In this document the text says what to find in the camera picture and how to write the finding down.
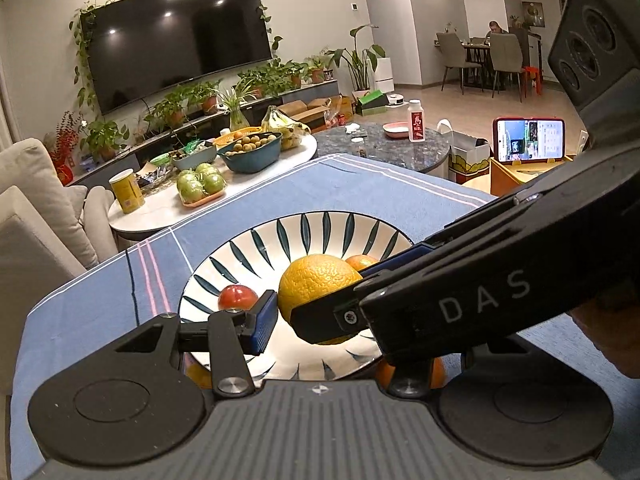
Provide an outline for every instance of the pink bowl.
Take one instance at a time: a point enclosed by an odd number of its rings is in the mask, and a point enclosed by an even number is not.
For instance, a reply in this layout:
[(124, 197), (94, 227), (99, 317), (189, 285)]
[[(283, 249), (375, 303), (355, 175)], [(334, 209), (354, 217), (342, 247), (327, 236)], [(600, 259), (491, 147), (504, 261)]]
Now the pink bowl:
[(390, 139), (409, 138), (409, 124), (406, 122), (384, 124), (382, 128), (385, 131), (385, 135)]

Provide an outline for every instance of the person's hand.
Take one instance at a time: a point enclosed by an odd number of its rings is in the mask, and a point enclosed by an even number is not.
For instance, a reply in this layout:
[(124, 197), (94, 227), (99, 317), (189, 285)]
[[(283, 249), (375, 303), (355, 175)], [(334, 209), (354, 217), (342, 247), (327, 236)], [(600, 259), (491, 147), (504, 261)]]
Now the person's hand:
[(620, 372), (640, 378), (640, 301), (632, 285), (612, 288), (570, 315)]

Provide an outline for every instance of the patterned plate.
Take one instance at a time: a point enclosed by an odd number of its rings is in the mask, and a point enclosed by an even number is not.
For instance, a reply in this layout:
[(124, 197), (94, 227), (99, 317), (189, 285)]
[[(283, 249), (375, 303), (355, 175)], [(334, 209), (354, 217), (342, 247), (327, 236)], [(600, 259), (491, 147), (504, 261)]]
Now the patterned plate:
[[(278, 218), (239, 234), (202, 262), (184, 287), (179, 314), (184, 321), (207, 320), (218, 309), (220, 290), (232, 283), (249, 286), (258, 296), (267, 289), (277, 291), (289, 264), (306, 254), (369, 254), (383, 260), (411, 245), (395, 227), (357, 213), (319, 211)], [(311, 345), (278, 316), (266, 352), (246, 360), (260, 385), (263, 379), (339, 379), (380, 355), (370, 330), (339, 345)], [(194, 357), (209, 366), (209, 354)]]

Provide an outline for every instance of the pink stripe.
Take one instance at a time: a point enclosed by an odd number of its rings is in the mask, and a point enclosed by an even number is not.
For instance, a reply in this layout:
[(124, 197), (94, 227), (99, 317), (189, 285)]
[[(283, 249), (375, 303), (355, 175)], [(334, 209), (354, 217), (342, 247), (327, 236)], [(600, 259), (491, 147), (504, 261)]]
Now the pink stripe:
[(171, 312), (171, 307), (169, 306), (169, 301), (166, 298), (166, 293), (164, 291), (164, 284), (162, 283), (162, 278), (160, 278), (160, 271), (158, 270), (158, 264), (156, 263), (156, 257), (154, 256), (154, 252), (151, 250), (151, 244), (149, 240), (146, 241), (146, 248), (149, 251), (149, 256), (151, 256), (151, 263), (154, 266), (154, 271), (156, 272), (156, 280), (158, 280), (158, 286), (160, 287), (160, 294), (162, 295), (162, 301), (164, 301), (164, 311)]
[(146, 282), (146, 293), (149, 296), (149, 301), (151, 302), (151, 313), (156, 317), (158, 315), (158, 310), (156, 310), (156, 299), (154, 298), (154, 293), (151, 290), (151, 280), (149, 279), (149, 273), (146, 270), (145, 257), (142, 255), (142, 247), (138, 250), (138, 254), (140, 255), (140, 263), (142, 263), (142, 270), (145, 273), (145, 282)]

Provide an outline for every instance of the dining chair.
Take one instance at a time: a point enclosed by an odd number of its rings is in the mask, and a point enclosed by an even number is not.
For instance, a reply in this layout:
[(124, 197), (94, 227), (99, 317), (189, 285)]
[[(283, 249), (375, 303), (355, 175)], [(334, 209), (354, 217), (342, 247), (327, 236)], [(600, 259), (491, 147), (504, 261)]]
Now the dining chair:
[(522, 67), (522, 50), (520, 42), (515, 34), (491, 34), (491, 61), (494, 66), (494, 91), (491, 98), (495, 95), (495, 86), (498, 82), (498, 74), (500, 72), (518, 75), (518, 93), (520, 94), (520, 102), (522, 102), (522, 86), (520, 74), (524, 72)]
[(440, 51), (444, 58), (444, 77), (442, 78), (442, 87), (440, 91), (444, 90), (444, 83), (447, 81), (447, 73), (450, 68), (457, 68), (460, 70), (460, 88), (462, 89), (462, 95), (465, 94), (465, 68), (479, 68), (481, 77), (482, 91), (484, 92), (484, 72), (482, 71), (482, 65), (480, 63), (474, 63), (466, 60), (465, 47), (460, 43), (460, 38), (455, 32), (438, 32), (438, 42), (440, 43)]

